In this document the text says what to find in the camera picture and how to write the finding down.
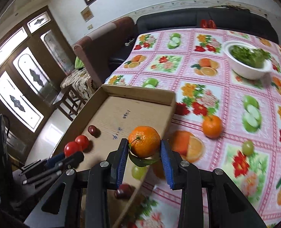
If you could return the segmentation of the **large red tomato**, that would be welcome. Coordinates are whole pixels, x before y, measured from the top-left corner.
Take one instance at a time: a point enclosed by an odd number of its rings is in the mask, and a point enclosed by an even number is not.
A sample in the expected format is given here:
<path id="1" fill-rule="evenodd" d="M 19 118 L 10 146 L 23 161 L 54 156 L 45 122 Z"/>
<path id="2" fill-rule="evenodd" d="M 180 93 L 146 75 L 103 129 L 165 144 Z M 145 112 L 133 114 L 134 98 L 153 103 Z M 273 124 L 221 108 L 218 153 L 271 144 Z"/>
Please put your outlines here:
<path id="1" fill-rule="evenodd" d="M 66 158 L 75 154 L 78 151 L 82 151 L 82 147 L 75 141 L 67 143 L 64 147 L 64 155 Z"/>

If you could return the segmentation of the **small red tomato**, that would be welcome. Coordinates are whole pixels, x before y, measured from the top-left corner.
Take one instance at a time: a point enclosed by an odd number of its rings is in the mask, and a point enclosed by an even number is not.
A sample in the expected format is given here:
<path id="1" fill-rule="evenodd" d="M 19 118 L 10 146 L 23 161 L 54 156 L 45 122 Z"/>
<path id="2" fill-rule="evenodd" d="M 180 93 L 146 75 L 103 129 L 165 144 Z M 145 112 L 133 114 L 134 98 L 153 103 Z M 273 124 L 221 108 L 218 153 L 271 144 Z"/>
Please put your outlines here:
<path id="1" fill-rule="evenodd" d="M 77 136 L 75 142 L 81 146 L 82 151 L 86 150 L 89 146 L 89 139 L 85 135 Z"/>

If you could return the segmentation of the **red jujube date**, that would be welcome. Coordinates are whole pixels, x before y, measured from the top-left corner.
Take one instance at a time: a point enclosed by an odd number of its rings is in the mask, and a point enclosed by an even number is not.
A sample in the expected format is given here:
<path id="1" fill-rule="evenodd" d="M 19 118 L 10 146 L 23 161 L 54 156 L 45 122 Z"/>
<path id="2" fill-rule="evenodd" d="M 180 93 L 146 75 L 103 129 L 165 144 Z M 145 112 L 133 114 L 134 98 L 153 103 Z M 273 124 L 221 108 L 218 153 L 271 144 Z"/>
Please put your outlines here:
<path id="1" fill-rule="evenodd" d="M 94 125 L 88 126 L 87 130 L 88 130 L 88 133 L 90 135 L 94 136 L 95 138 L 98 138 L 101 134 L 100 130 Z"/>

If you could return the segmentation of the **dark purple plum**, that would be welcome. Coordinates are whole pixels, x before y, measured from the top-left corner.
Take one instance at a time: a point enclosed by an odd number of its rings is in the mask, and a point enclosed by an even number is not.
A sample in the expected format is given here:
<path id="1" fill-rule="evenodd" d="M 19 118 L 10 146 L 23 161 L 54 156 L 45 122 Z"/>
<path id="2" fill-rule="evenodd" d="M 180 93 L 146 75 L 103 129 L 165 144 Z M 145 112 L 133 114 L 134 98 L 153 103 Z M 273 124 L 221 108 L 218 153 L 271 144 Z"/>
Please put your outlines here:
<path id="1" fill-rule="evenodd" d="M 121 184 L 114 192 L 114 196 L 117 200 L 128 200 L 131 198 L 135 191 L 135 187 L 129 184 Z"/>

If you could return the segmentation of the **green tomato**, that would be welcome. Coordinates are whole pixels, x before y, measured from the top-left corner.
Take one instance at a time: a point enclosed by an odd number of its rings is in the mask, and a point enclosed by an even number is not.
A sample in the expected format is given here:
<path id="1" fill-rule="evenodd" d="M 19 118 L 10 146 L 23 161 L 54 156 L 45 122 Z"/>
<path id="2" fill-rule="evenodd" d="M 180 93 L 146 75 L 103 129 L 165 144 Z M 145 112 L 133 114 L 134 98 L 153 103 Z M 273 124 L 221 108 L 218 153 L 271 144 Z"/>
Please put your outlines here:
<path id="1" fill-rule="evenodd" d="M 247 140 L 242 144 L 242 153 L 249 157 L 253 154 L 254 152 L 254 145 L 251 140 Z"/>

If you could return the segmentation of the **green grape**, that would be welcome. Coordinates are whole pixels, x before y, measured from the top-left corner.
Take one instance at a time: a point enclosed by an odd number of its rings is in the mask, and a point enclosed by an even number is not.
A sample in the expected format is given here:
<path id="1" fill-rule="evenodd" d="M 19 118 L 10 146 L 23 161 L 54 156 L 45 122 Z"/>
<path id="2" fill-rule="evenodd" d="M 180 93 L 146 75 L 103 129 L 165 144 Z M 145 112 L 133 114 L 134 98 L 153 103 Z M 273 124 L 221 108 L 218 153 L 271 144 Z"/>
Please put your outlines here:
<path id="1" fill-rule="evenodd" d="M 132 177 L 136 180 L 141 180 L 146 175 L 147 167 L 138 167 L 134 165 L 131 170 Z"/>

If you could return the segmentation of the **mandarin with green leaf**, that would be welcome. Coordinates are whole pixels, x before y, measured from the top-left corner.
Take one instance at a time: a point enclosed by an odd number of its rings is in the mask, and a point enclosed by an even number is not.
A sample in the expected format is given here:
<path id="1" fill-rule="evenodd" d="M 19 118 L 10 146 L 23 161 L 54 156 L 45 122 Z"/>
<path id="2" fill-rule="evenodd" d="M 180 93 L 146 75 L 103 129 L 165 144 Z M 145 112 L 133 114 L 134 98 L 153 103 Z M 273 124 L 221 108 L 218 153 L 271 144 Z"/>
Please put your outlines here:
<path id="1" fill-rule="evenodd" d="M 128 137 L 129 158 L 138 167 L 146 167 L 160 159 L 161 137 L 150 126 L 136 127 Z"/>

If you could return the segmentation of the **orange mandarin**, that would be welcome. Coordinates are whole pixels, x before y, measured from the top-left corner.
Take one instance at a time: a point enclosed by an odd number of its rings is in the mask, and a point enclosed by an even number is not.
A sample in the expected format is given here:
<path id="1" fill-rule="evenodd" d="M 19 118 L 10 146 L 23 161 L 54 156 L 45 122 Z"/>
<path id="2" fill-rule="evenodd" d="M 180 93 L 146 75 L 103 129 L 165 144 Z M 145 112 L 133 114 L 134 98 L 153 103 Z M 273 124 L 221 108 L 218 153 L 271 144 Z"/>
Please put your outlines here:
<path id="1" fill-rule="evenodd" d="M 210 139 L 217 139 L 222 133 L 222 120 L 215 115 L 207 115 L 202 122 L 202 131 Z"/>

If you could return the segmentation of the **small wooden stool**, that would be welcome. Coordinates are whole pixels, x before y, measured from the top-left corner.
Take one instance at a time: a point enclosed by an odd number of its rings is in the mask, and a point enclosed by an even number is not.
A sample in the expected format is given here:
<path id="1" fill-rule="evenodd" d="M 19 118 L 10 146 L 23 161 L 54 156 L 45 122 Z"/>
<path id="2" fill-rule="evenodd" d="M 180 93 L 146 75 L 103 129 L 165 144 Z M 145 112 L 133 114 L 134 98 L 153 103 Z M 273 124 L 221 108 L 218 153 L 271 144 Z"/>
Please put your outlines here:
<path id="1" fill-rule="evenodd" d="M 77 116 L 78 112 L 86 104 L 84 98 L 69 85 L 59 92 L 52 103 L 54 109 L 58 109 L 66 118 L 73 121 L 73 116 Z"/>

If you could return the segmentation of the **cardboard box tray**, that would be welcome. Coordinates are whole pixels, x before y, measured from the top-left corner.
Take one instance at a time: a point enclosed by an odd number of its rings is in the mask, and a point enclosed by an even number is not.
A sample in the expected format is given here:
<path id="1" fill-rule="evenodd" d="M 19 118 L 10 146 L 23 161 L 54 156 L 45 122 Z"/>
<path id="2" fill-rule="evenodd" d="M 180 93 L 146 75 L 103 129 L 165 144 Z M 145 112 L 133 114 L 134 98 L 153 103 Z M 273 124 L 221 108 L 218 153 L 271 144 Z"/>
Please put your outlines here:
<path id="1" fill-rule="evenodd" d="M 76 169 L 83 171 L 106 160 L 138 126 L 150 126 L 164 137 L 174 114 L 175 99 L 174 92 L 163 89 L 103 85 L 75 117 L 52 154 L 63 152 L 68 142 L 86 135 L 90 148 Z M 100 130 L 98 138 L 88 133 L 90 125 Z"/>

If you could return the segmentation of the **floral covered seat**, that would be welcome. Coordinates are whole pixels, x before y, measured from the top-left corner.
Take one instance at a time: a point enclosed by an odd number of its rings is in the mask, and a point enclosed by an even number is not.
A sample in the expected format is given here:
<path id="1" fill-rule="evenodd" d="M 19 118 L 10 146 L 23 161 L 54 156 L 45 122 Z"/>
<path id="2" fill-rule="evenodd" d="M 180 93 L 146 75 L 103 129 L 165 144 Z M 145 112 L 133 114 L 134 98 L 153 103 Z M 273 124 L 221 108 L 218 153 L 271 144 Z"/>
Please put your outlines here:
<path id="1" fill-rule="evenodd" d="M 98 89 L 86 68 L 74 70 L 64 78 L 60 87 L 64 89 L 67 86 L 72 86 L 85 100 L 89 100 Z"/>

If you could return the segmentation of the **fruit print tablecloth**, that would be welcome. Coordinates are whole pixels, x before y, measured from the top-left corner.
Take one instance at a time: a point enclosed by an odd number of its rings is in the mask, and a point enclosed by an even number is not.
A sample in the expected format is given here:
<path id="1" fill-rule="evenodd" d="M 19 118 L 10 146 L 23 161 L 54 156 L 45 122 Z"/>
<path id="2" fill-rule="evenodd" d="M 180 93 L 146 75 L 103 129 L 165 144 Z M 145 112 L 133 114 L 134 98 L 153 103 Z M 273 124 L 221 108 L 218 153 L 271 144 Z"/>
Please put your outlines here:
<path id="1" fill-rule="evenodd" d="M 223 52 L 227 41 L 269 52 L 272 72 L 259 80 L 236 74 Z M 219 29 L 144 33 L 106 83 L 174 91 L 177 109 L 167 136 L 175 150 L 201 169 L 223 169 L 267 227 L 281 221 L 280 45 Z M 222 120 L 217 139 L 202 131 L 207 115 Z M 249 157 L 242 153 L 247 140 L 254 145 Z"/>

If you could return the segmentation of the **wooden glass door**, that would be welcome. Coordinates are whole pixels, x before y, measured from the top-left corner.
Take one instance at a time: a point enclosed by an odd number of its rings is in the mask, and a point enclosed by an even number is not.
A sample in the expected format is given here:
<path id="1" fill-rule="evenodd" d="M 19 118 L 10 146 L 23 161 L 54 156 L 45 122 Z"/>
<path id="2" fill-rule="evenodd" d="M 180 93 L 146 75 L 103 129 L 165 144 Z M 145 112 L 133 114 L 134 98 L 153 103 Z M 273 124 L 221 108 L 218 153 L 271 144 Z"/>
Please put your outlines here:
<path id="1" fill-rule="evenodd" d="M 33 145 L 54 108 L 75 56 L 50 9 L 19 22 L 0 40 L 0 114 L 10 132 Z"/>

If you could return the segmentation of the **green cushion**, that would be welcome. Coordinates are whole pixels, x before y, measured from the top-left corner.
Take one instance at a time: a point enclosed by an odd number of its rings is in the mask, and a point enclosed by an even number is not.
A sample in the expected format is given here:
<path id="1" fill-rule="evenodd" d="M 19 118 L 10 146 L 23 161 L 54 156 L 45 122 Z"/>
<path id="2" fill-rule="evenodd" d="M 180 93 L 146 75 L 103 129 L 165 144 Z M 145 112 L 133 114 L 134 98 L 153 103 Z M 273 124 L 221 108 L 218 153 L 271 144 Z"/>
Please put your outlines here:
<path id="1" fill-rule="evenodd" d="M 74 68 L 76 70 L 84 68 L 84 63 L 79 57 L 76 57 L 75 59 Z"/>

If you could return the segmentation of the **white bowl of greens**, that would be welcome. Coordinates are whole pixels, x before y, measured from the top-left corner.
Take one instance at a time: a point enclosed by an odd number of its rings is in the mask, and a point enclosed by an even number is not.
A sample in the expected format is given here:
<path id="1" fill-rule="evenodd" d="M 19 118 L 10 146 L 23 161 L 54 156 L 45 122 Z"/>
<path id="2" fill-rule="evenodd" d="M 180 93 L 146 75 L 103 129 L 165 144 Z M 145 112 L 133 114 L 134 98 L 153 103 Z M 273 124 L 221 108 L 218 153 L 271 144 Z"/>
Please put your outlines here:
<path id="1" fill-rule="evenodd" d="M 272 72 L 271 54 L 262 48 L 242 41 L 227 41 L 223 52 L 232 70 L 245 79 L 258 80 Z"/>

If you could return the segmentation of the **red bag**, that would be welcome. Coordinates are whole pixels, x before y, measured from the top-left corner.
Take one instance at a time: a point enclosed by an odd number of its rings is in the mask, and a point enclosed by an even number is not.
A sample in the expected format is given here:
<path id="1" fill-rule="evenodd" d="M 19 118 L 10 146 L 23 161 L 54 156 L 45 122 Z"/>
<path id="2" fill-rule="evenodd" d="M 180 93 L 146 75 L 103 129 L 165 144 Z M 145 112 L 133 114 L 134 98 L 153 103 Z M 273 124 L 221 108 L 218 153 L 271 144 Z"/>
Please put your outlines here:
<path id="1" fill-rule="evenodd" d="M 200 27 L 204 29 L 217 29 L 217 26 L 213 20 L 205 20 L 205 19 L 201 20 Z"/>

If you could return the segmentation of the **black leather sofa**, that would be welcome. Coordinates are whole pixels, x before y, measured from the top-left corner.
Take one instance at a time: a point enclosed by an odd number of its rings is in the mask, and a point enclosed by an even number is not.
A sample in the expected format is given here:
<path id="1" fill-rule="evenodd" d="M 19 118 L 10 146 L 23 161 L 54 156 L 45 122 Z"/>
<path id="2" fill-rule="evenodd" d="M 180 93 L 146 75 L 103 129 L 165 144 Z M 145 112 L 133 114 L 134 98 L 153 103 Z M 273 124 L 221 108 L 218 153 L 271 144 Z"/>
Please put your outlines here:
<path id="1" fill-rule="evenodd" d="M 203 28 L 243 32 L 274 43 L 279 37 L 271 23 L 249 10 L 234 8 L 188 8 L 143 15 L 136 21 L 138 33 L 179 28 Z"/>

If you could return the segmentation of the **small wall plaque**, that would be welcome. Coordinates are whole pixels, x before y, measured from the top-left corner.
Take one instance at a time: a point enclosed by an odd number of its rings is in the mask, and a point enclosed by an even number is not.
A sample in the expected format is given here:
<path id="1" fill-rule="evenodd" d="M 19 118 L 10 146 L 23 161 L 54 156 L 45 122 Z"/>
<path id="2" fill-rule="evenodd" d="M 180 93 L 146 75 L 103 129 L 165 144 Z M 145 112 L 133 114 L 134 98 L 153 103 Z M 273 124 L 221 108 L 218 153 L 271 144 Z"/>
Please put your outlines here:
<path id="1" fill-rule="evenodd" d="M 81 16 L 85 22 L 88 22 L 90 19 L 94 17 L 92 11 L 88 6 L 81 11 Z"/>

